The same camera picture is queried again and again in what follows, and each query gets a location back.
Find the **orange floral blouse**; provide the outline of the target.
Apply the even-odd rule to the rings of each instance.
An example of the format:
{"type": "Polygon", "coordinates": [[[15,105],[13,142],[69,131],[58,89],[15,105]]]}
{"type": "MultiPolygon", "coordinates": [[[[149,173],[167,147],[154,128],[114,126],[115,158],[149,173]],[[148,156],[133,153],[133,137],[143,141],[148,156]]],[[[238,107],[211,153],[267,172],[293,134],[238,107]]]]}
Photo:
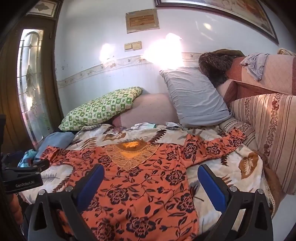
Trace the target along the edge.
{"type": "Polygon", "coordinates": [[[95,164],[104,178],[83,218],[98,240],[193,240],[199,231],[186,169],[230,154],[245,140],[234,129],[211,141],[187,135],[183,145],[143,140],[83,150],[46,148],[52,165],[71,165],[75,185],[95,164]]]}

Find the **striped teal garment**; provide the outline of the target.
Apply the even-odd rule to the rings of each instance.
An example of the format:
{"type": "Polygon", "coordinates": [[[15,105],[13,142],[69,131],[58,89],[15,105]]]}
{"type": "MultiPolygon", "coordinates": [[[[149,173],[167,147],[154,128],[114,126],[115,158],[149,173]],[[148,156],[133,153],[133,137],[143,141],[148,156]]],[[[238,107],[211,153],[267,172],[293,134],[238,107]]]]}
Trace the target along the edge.
{"type": "Polygon", "coordinates": [[[23,158],[18,163],[19,168],[28,168],[31,166],[32,161],[36,157],[37,152],[33,149],[30,149],[24,153],[23,158]]]}

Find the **blue folded towel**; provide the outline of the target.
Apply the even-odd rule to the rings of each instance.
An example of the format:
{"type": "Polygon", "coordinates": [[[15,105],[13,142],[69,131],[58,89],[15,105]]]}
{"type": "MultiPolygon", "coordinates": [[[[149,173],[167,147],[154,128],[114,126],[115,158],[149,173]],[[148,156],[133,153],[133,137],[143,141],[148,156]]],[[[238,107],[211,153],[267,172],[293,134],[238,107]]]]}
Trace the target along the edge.
{"type": "Polygon", "coordinates": [[[57,147],[65,149],[70,145],[72,140],[74,139],[75,135],[71,132],[55,132],[49,134],[44,141],[42,142],[41,146],[38,148],[37,154],[34,158],[33,163],[37,163],[41,159],[41,155],[43,151],[48,147],[57,147]]]}

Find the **striped beige cushion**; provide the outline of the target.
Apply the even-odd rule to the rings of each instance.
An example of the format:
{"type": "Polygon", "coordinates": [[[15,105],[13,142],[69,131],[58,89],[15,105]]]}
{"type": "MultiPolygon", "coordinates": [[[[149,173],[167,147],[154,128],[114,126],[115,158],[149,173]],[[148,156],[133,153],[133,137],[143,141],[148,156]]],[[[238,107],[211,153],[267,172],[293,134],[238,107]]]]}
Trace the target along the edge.
{"type": "Polygon", "coordinates": [[[245,145],[267,157],[269,167],[279,178],[286,194],[295,194],[295,96],[281,93],[262,94],[232,101],[234,126],[248,136],[245,145]]]}

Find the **green checkered pillow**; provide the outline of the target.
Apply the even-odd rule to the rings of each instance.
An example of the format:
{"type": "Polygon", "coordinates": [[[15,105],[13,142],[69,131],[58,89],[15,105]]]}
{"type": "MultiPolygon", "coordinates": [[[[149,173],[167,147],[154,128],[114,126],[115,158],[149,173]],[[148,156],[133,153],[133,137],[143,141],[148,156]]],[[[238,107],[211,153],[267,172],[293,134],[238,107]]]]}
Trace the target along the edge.
{"type": "Polygon", "coordinates": [[[104,123],[131,109],[133,101],[141,94],[142,88],[139,86],[109,92],[71,110],[63,118],[59,129],[64,132],[79,131],[85,126],[104,123]]]}

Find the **small grey crumpled cloth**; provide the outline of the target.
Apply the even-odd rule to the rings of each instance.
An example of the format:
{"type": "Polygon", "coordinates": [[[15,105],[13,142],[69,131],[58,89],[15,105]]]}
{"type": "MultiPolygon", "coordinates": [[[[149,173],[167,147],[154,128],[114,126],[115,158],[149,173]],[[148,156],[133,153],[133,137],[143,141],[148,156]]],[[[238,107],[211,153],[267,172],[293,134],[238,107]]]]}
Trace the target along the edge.
{"type": "Polygon", "coordinates": [[[180,125],[178,123],[166,121],[166,127],[167,128],[180,128],[180,125]]]}

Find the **small white teal cloth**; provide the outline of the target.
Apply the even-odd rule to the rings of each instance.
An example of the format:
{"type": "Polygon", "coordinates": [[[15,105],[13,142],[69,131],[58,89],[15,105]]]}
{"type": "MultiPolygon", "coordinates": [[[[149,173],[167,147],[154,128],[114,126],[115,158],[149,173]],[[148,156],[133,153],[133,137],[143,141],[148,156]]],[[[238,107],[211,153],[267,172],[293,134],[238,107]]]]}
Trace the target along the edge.
{"type": "Polygon", "coordinates": [[[132,130],[147,130],[147,129],[153,129],[153,128],[156,128],[156,124],[155,123],[148,123],[148,122],[145,122],[145,123],[137,123],[135,124],[134,126],[131,126],[130,128],[132,130]]]}

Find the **grey blue pillow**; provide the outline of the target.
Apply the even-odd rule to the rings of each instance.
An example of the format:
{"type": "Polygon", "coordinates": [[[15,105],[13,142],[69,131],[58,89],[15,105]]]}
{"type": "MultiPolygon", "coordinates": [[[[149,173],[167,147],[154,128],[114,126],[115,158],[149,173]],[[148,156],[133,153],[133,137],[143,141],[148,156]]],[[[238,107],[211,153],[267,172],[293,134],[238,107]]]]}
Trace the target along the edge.
{"type": "Polygon", "coordinates": [[[227,104],[197,67],[161,70],[183,127],[215,126],[232,117],[227,104]]]}

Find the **stained glass door panel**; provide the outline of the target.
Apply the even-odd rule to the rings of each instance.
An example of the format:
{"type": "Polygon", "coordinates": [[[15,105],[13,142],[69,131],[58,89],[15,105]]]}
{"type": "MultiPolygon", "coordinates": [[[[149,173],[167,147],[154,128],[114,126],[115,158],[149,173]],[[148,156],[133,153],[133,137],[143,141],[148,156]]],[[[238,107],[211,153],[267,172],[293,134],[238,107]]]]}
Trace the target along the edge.
{"type": "Polygon", "coordinates": [[[37,148],[52,132],[45,103],[42,74],[42,42],[44,31],[24,29],[18,48],[16,80],[18,100],[28,135],[37,148]]]}

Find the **pink quilted mattress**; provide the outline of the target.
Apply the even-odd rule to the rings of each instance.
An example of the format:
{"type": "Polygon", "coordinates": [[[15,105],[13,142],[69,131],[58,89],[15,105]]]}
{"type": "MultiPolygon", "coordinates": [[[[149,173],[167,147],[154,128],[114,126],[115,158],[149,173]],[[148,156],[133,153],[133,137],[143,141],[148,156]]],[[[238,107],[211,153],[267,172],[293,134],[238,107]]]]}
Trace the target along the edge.
{"type": "Polygon", "coordinates": [[[133,101],[133,106],[111,119],[113,126],[129,128],[137,123],[165,125],[178,123],[176,110],[167,93],[142,94],[133,101]]]}

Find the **pink quilted sofa back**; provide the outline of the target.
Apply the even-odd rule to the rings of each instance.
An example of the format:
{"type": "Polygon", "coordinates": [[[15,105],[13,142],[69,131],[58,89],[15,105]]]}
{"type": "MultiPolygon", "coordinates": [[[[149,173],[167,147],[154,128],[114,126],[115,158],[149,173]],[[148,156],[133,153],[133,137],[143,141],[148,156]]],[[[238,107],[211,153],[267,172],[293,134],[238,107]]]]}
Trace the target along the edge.
{"type": "Polygon", "coordinates": [[[289,55],[269,55],[260,81],[247,73],[240,65],[242,57],[233,60],[226,72],[227,81],[217,90],[227,104],[243,97],[282,93],[295,95],[295,57],[289,55]]]}

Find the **grey cloth on sofa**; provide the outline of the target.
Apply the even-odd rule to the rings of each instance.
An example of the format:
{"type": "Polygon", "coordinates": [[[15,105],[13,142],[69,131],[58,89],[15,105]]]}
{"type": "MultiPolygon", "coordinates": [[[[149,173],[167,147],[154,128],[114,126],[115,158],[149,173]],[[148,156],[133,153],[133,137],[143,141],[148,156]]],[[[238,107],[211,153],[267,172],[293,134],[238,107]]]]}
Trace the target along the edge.
{"type": "Polygon", "coordinates": [[[264,66],[269,56],[268,53],[254,53],[245,57],[240,65],[244,67],[247,73],[255,80],[262,80],[264,66]]]}

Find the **large framed picture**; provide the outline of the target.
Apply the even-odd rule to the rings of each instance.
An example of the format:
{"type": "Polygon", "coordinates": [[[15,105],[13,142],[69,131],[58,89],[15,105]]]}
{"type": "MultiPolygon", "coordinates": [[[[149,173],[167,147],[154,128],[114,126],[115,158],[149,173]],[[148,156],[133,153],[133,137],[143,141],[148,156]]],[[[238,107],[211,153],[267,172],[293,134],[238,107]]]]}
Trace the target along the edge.
{"type": "Polygon", "coordinates": [[[195,8],[239,21],[279,44],[274,27],[259,1],[154,1],[157,8],[195,8]]]}

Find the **beige wall switch plates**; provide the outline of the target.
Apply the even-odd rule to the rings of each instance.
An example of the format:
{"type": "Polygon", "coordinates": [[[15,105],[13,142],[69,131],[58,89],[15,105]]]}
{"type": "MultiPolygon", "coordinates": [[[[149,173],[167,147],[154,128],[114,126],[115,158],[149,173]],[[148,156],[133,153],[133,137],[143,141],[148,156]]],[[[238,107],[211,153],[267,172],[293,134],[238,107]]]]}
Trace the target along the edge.
{"type": "Polygon", "coordinates": [[[125,52],[141,50],[142,42],[138,41],[138,42],[127,43],[124,45],[124,49],[125,49],[125,52]]]}

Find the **small framed wall plaque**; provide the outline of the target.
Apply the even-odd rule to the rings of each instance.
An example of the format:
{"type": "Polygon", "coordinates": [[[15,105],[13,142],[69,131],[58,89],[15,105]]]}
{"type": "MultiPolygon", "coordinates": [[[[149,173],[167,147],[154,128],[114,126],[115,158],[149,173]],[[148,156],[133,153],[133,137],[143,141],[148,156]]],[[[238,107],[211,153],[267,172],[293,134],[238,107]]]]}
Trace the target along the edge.
{"type": "Polygon", "coordinates": [[[127,33],[159,29],[159,19],[156,9],[145,9],[125,14],[127,33]]]}

